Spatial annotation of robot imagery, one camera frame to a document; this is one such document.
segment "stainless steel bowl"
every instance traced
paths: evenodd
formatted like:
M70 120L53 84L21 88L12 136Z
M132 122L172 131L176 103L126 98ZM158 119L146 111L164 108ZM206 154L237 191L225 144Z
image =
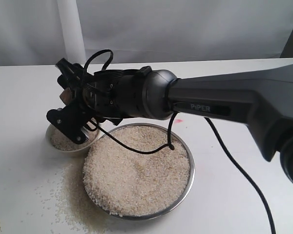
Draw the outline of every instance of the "stainless steel bowl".
M150 123L132 123L132 124L127 124L127 125L123 125L120 127L117 127L113 130L111 130L109 133L113 133L117 130L123 129L123 128L129 128L129 127L134 127L134 126L148 126L148 127L154 127L157 128L163 132L167 132L167 129L162 127L162 126L158 126L155 124L150 124ZM185 148L187 154L188 154L188 158L189 158L189 163L190 163L190 171L189 171L189 178L188 178L188 183L187 186L185 188L185 190L183 191L183 193L179 196L179 198L173 202L170 206L168 206L167 208L158 211L156 213L153 214L148 214L148 215L142 215L142 216L122 216L120 217L119 215L115 215L112 214L112 216L117 217L117 218L121 218L121 219L126 219L126 220L147 220L147 219L153 219L153 218L157 218L160 217L162 215L167 214L168 212L172 211L173 209L175 209L188 195L188 193L190 192L190 189L192 187L193 184L193 180L194 180L194 172L195 172L195 168L194 168L194 160L192 157L192 154L190 152L190 149L188 148L188 146L184 143L183 140L181 140L180 137L178 137L175 133L171 132L172 134L172 140L176 140L178 142L180 142L183 147Z

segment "white table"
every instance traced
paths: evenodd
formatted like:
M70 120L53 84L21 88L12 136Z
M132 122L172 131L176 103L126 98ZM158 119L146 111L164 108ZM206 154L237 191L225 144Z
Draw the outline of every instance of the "white table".
M168 69L178 77L268 69L292 64L290 59L154 63L153 69ZM113 64L110 68L140 68L145 64ZM96 71L100 65L91 65ZM66 222L54 223L55 198L50 209L41 200L61 181L62 161L49 156L44 133L45 114L62 106L62 91L54 66L0 67L0 233L83 233L70 230ZM196 175L185 201L163 218L128 222L112 218L105 233L140 234L269 234L264 206L246 179L229 162L202 117L179 114L173 131L189 146ZM167 126L167 121L151 122ZM293 185L284 175L279 156L267 163L244 125L215 120L224 142L236 160L258 183L270 205L278 233L293 234ZM104 124L107 130L111 124Z

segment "small bowl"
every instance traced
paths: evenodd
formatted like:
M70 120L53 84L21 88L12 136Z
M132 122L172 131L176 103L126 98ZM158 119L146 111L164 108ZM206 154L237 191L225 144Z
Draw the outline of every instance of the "small bowl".
M123 125L123 126L117 127L117 128L111 130L108 133L113 133L113 132L115 132L117 130L120 130L120 129L123 129L123 128L130 128L130 127L134 127L134 126L154 127L154 128L157 128L157 129L159 129L159 130L167 133L167 129L166 128L164 128L162 126L155 125L155 124L150 124L150 123L132 123L132 124L127 124L127 125ZM187 183L186 188L183 191L183 193L170 206L168 206L167 208L165 208L165 209L163 209L161 211L158 211L156 213L153 213L153 214L142 215L142 216L125 216L124 215L122 217L120 217L119 215L116 215L116 214L111 214L111 216L114 216L114 217L117 217L117 218L121 218L121 219L126 219L126 220L147 220L147 219L153 219L153 218L157 218L157 217L160 217L162 215L165 215L168 212L172 211L178 205L180 205L180 203L186 198L186 196L190 192L190 189L191 189L192 184L193 184L193 181L194 181L194 173L195 173L194 160L193 160L191 151L188 148L188 146L185 144L185 142L183 140L181 140L181 138L178 137L175 133L171 132L171 135L172 135L172 140L176 140L176 141L180 142L183 145L183 147L185 148L185 150L186 150L186 152L188 154L188 159L189 159L189 164L190 164L189 178L188 178L188 183ZM106 213L109 214L109 211L104 210L100 206L98 206L98 207L101 208L103 211L105 211Z
M92 140L89 141L88 144L80 149L77 150L72 150L72 151L65 151L65 150L60 150L58 148L55 148L52 143L51 143L51 136L54 133L54 131L56 130L56 127L54 127L52 124L49 125L49 127L47 128L47 131L45 132L45 139L48 143L48 145L55 150L56 152L59 152L61 154L64 154L66 156L70 156L70 157L76 157L76 156L81 156L81 155L85 155L87 156L90 146L99 138L100 136L100 132L98 132L97 136Z

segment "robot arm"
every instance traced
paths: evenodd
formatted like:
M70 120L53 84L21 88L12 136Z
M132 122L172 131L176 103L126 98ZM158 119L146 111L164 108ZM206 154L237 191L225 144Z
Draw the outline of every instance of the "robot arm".
M293 182L293 65L187 79L149 66L94 75L64 59L57 67L58 83L71 91L72 101L50 110L47 119L77 144L87 140L92 118L115 125L123 118L167 119L173 112L225 119L247 125L265 160L279 151Z

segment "uncooked rice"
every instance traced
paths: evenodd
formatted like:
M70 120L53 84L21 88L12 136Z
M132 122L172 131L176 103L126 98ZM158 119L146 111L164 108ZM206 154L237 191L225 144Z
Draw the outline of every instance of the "uncooked rice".
M167 134L151 126L130 126L112 133L126 145L151 151L167 142ZM152 155L141 155L103 137L90 148L84 164L84 185L90 198L112 215L143 216L164 210L188 183L189 160L173 140Z
M89 140L83 144L77 145L74 142L72 142L69 138L67 138L63 133L61 133L58 129L55 129L54 133L51 135L50 141L51 144L59 150L74 151L89 145L97 137L97 135L99 134L99 130L96 130L94 132L87 131L87 133L89 136Z

